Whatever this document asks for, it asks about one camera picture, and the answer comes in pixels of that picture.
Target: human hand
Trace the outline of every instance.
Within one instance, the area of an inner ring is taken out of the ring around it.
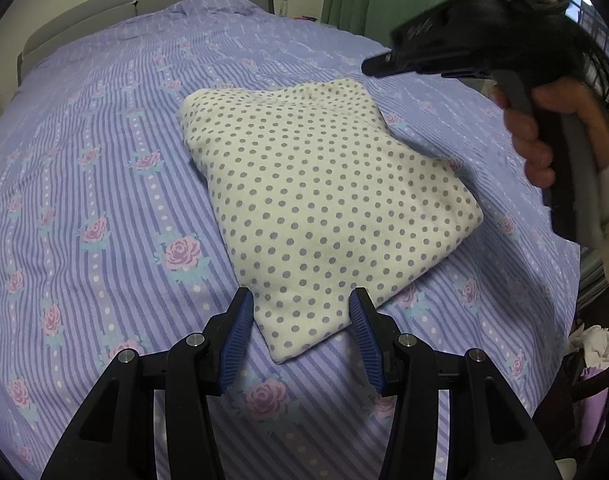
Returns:
[[[593,147],[598,171],[609,165],[609,119],[600,108],[592,92],[581,82],[563,77],[531,92],[534,103],[544,110],[562,114],[577,114],[585,124]],[[493,100],[504,110],[504,123],[511,132],[513,147],[525,159],[525,176],[536,187],[547,188],[555,181],[550,168],[551,148],[538,139],[536,120],[509,108],[504,93],[496,88]]]

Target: bed sheet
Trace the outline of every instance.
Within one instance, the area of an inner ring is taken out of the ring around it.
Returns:
[[[573,317],[577,246],[552,234],[499,110],[458,81],[361,75],[382,50],[246,0],[184,0],[75,41],[26,78],[0,119],[0,447],[24,478],[120,349],[171,348],[236,290],[182,144],[178,110],[199,88],[352,77],[399,139],[448,160],[485,221],[383,310],[441,351],[483,348],[533,412]],[[276,365],[255,327],[236,383],[209,401],[232,479],[377,478],[394,404],[369,386],[350,329]],[[446,395],[440,408],[436,478]]]

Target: person's arm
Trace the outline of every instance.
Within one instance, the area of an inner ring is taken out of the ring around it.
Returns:
[[[534,89],[532,97],[540,108],[563,114],[577,114],[585,124],[594,150],[600,183],[600,213],[603,221],[604,242],[601,249],[605,276],[609,282],[609,119],[583,83],[562,78]],[[507,106],[504,95],[497,90],[494,98],[504,109],[504,121],[512,133],[514,149],[525,159],[525,175],[536,187],[547,188],[555,181],[550,168],[551,149],[538,139],[533,117]]]

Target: window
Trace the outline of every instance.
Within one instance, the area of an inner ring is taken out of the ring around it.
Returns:
[[[609,29],[595,11],[590,0],[569,0],[567,16],[591,34],[609,58]]]

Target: black handheld device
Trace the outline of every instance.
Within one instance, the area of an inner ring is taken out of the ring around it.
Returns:
[[[392,51],[365,60],[365,75],[404,72],[494,79],[511,107],[534,116],[553,151],[555,183],[543,191],[553,231],[589,248],[602,244],[593,149],[576,115],[542,110],[531,90],[562,76],[585,79],[593,39],[565,16],[566,2],[448,0],[391,33]],[[609,67],[592,65],[598,76]]]

